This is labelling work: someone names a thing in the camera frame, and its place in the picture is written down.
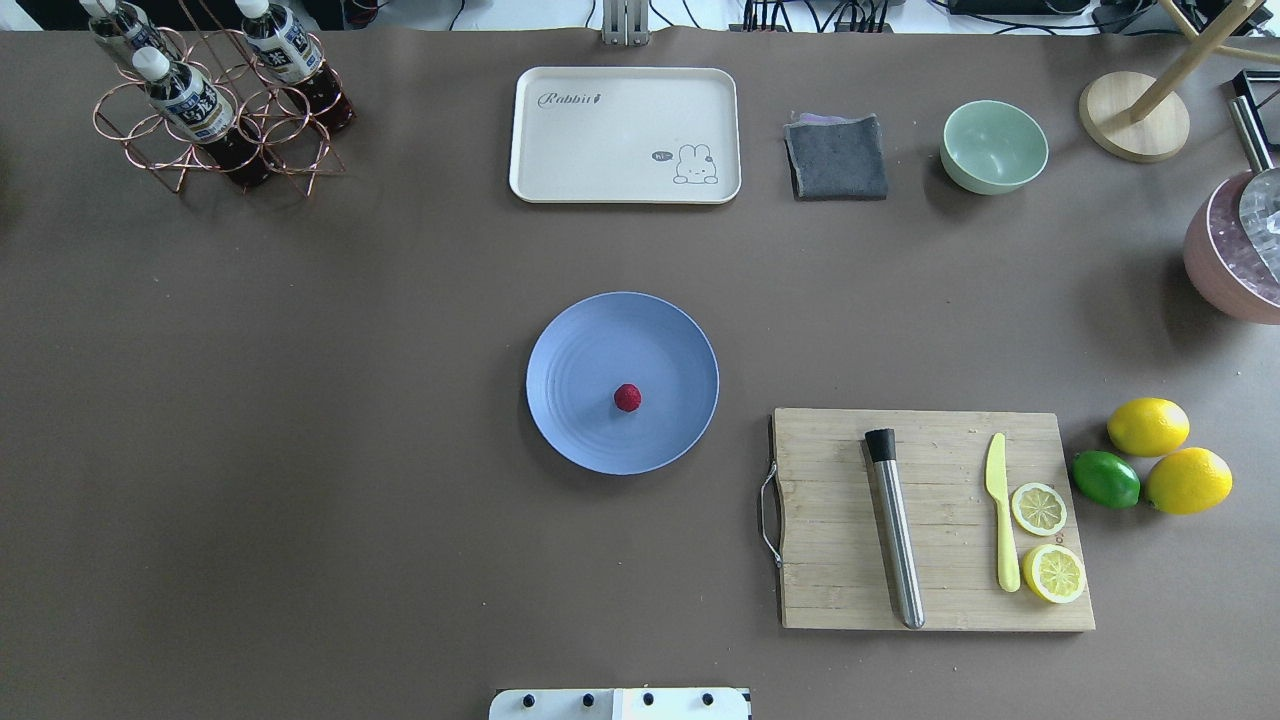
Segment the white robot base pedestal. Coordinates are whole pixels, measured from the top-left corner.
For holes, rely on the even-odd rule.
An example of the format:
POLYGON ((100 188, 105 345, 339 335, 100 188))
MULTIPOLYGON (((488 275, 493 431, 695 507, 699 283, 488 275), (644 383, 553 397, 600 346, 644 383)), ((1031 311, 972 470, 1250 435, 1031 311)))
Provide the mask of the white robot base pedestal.
POLYGON ((489 719, 751 719, 750 691, 732 687, 508 689, 489 719))

